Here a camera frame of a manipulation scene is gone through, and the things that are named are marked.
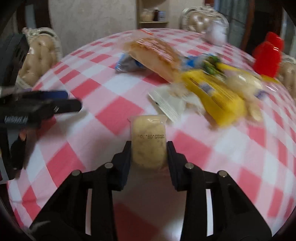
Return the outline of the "red thermos jug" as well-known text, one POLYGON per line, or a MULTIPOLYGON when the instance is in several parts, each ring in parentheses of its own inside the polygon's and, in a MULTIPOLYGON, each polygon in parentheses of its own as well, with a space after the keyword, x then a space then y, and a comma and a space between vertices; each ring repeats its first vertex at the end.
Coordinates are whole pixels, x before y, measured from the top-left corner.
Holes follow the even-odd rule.
POLYGON ((274 32, 268 32, 264 41, 252 52, 255 59, 254 71, 259 75, 274 78, 280 67, 283 48, 283 39, 274 32))

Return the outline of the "long yellow snack packet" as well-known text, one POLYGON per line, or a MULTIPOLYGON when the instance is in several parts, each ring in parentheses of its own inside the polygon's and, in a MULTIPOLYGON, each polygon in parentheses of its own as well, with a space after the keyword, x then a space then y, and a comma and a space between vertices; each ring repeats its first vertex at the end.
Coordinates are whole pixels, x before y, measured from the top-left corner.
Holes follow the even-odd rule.
POLYGON ((222 81, 203 70, 183 72, 181 80, 189 91, 199 97, 217 126, 229 126, 246 116, 245 101, 222 81))

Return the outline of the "green candy packet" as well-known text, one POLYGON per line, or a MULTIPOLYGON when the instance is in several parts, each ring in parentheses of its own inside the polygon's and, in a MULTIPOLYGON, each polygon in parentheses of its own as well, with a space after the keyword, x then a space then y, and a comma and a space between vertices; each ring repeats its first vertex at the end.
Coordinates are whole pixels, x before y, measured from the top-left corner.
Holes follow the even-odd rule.
POLYGON ((221 63, 221 59, 217 56, 207 55, 203 60, 202 68, 209 75, 223 75, 224 73, 218 69, 217 64, 221 63))

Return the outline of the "right beige tufted chair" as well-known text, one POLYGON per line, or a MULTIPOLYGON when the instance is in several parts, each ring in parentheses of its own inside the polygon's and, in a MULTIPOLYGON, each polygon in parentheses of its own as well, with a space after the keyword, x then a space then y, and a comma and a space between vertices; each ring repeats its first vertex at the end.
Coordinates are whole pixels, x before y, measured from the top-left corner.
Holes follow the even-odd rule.
POLYGON ((282 54, 278 79, 291 97, 295 98, 295 58, 282 54))

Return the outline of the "left beige tufted chair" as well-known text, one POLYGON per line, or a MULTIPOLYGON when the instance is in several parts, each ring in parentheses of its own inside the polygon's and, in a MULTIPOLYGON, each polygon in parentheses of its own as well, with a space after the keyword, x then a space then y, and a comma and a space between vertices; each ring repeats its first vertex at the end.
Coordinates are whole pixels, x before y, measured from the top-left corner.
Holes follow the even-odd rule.
POLYGON ((23 28, 22 33, 26 36, 29 51, 18 72, 16 86, 29 89, 63 58, 63 52, 60 38, 51 28, 23 28))

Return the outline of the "pale round bread packet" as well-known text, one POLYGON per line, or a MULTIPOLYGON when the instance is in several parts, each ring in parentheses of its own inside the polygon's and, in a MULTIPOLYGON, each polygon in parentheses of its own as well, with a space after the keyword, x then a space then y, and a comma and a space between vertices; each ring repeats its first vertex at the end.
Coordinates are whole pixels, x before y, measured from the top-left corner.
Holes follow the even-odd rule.
POLYGON ((230 71, 226 73, 225 84, 246 101, 256 101, 266 95, 261 79, 249 72, 230 71))

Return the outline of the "small white clear packet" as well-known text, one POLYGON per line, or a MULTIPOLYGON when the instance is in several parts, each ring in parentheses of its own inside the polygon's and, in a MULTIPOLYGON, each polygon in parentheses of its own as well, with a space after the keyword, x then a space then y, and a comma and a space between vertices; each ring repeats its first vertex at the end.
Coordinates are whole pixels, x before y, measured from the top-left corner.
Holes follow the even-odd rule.
POLYGON ((160 85, 148 93, 152 101, 172 122, 181 119, 186 109, 185 97, 189 94, 189 91, 183 86, 166 84, 160 85))

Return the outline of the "small blue snack packet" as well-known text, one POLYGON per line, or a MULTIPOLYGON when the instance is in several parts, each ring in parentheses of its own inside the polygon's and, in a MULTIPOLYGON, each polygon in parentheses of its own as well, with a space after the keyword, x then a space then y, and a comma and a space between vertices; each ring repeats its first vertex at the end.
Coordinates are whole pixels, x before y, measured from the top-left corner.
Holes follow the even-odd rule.
POLYGON ((182 70, 187 71, 190 69, 201 69, 204 65, 204 60, 206 59, 207 55, 201 54, 198 56, 187 56, 184 57, 182 60, 182 70))

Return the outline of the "white ceramic teapot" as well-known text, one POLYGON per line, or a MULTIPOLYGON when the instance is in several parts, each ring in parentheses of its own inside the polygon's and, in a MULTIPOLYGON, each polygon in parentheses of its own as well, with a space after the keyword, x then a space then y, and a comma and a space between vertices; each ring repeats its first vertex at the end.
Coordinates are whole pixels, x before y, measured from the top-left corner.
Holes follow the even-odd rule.
POLYGON ((218 20, 212 20, 204 35, 205 40, 215 46, 224 46, 227 43, 229 25, 218 20))

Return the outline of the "clear biscuit packet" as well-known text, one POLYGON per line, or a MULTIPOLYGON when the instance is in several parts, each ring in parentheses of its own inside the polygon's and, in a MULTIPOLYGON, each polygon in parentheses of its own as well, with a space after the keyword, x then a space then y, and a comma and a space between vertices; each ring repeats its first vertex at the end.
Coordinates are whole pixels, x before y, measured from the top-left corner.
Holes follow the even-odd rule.
POLYGON ((160 170, 167 163, 167 117, 139 115, 131 119, 132 161, 147 170, 160 170))

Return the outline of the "red white checkered tablecloth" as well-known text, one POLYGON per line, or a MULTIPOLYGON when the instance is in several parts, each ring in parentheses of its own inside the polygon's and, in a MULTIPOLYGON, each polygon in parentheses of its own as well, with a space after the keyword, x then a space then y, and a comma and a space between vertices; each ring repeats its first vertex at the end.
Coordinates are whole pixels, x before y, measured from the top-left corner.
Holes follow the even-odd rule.
MULTIPOLYGON (((117 73, 119 33, 65 56, 37 89, 66 90, 82 100, 81 112, 55 116, 27 136, 29 161, 8 183, 9 202, 21 226, 39 211, 73 170, 91 171, 110 161, 130 139, 132 116, 156 114, 148 93, 164 80, 153 72, 117 73)), ((241 120, 212 130, 201 115, 187 113, 166 127, 166 137, 189 162, 209 172, 225 170, 276 233, 295 207, 295 105, 281 86, 261 104, 263 122, 241 120)), ((120 240, 179 240, 186 195, 167 171, 147 176, 131 170, 114 193, 120 240)))

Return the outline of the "tiger-skin cake clear packet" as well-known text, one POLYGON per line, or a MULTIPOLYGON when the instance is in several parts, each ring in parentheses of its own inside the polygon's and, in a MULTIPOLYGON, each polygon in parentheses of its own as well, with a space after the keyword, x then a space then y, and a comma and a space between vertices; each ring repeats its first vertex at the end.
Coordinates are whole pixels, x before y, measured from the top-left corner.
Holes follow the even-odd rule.
POLYGON ((138 32, 122 45, 122 50, 167 82, 178 81, 182 56, 170 44, 154 35, 138 32))

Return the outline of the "small blue box on shelf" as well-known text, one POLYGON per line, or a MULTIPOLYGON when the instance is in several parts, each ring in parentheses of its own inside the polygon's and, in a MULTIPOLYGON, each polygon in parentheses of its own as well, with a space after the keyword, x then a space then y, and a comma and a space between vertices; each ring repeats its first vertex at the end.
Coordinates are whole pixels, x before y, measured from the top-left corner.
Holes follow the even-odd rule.
POLYGON ((166 11, 159 11, 159 21, 160 22, 166 21, 166 11))

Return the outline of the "dark cake blue packet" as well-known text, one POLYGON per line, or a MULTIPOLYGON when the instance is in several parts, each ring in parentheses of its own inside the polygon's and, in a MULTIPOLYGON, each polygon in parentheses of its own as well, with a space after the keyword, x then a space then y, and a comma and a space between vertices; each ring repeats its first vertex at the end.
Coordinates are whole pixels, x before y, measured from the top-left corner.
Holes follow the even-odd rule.
POLYGON ((121 57, 115 65, 115 70, 117 72, 136 72, 140 70, 145 70, 146 67, 142 65, 137 60, 133 59, 129 54, 122 53, 121 57))

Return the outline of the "wooden corner shelf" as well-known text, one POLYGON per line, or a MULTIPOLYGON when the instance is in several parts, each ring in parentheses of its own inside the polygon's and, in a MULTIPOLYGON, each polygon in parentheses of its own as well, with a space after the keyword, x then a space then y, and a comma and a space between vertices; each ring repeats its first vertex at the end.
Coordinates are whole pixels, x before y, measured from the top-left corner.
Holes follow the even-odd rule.
POLYGON ((169 24, 169 1, 137 0, 137 28, 166 28, 169 24))

